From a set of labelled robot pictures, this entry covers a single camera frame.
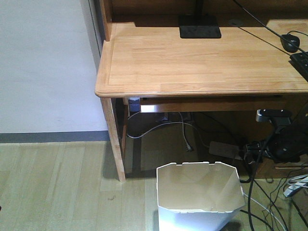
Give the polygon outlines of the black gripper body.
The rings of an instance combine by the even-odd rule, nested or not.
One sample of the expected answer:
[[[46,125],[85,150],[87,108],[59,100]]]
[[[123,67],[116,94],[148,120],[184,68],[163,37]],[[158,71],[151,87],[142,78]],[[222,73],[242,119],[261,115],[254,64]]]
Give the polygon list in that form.
[[[254,141],[245,145],[245,160],[251,164],[262,162],[266,157],[274,163],[298,163],[300,156],[308,153],[307,135],[274,135],[265,140]]]

